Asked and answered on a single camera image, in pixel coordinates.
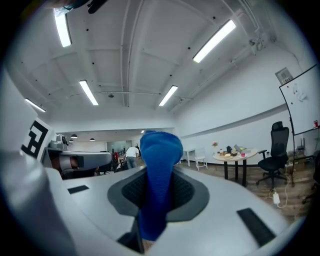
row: machine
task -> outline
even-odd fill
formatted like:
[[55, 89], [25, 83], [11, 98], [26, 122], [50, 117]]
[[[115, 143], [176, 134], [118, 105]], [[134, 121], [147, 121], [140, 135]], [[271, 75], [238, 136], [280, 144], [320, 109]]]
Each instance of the machine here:
[[[49, 166], [51, 147], [39, 153], [43, 164], [21, 150], [37, 115], [24, 104], [6, 74], [0, 97], [0, 117], [5, 120], [1, 140], [10, 142], [0, 148], [1, 192], [24, 233], [48, 254], [267, 256], [279, 252], [303, 222], [289, 227], [284, 217], [244, 187], [174, 167], [170, 184], [173, 203], [166, 214], [166, 227], [144, 252], [138, 213], [146, 196], [147, 168], [63, 180]], [[10, 132], [17, 124], [16, 132]], [[61, 157], [78, 159], [79, 170], [73, 171], [111, 160], [106, 152], [55, 151]], [[61, 165], [63, 171], [70, 170], [67, 164]]]

